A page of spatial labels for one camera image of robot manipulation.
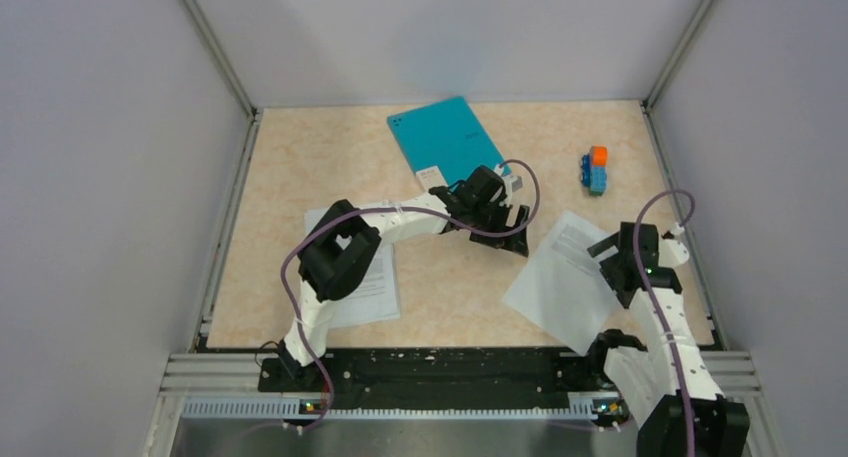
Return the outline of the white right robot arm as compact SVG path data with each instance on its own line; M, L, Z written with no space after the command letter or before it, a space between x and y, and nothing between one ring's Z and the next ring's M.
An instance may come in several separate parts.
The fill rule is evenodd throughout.
M637 455L742 455L750 417L720 389L688 325L675 271L688 260L685 246L652 224L623 222L587 251L645 334L602 331L586 354L589 381L615 387L627 405Z

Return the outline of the white printed paper stack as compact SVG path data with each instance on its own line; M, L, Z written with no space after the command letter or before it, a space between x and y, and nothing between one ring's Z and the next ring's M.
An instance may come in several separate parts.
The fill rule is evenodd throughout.
M321 233L298 254L301 311L306 299L333 302L331 329L400 317L395 254L356 216Z

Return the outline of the white printed paper sheet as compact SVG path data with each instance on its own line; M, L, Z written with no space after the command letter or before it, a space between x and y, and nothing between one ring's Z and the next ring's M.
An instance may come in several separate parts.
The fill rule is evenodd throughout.
M620 308L588 248L610 234L564 212L519 272L503 302L572 351L585 355Z

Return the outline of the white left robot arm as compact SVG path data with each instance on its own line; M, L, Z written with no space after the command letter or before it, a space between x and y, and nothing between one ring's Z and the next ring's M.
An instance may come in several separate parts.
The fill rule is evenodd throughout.
M540 183L530 172L534 201L514 205L516 177L504 168L481 165L465 179L405 201L356 207L342 199L330 205L280 268L293 309L291 328L277 345L283 378L303 391L328 373L321 358L337 306L360 287L384 247L465 230L472 242L527 257L527 228L540 210Z

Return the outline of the teal folder black inside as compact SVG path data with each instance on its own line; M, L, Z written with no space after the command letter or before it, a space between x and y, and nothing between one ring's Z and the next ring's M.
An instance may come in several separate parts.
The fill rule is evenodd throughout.
M396 113L387 125L424 191L495 168L501 152L465 98L456 96Z

